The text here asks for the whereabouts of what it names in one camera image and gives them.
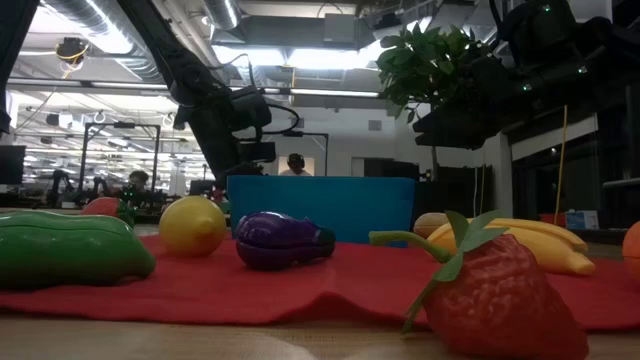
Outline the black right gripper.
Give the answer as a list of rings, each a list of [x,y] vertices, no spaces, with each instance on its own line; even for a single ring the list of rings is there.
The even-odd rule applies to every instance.
[[[508,68],[492,53],[464,57],[466,109],[442,105],[412,125],[417,145],[478,149],[500,130],[579,99],[593,74],[582,60]]]

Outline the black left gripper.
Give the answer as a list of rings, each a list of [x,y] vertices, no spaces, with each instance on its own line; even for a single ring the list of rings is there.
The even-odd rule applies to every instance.
[[[173,127],[189,126],[210,168],[228,168],[225,176],[262,175],[264,167],[253,162],[273,160],[273,143],[262,141],[271,120],[262,94],[248,86],[180,105]]]

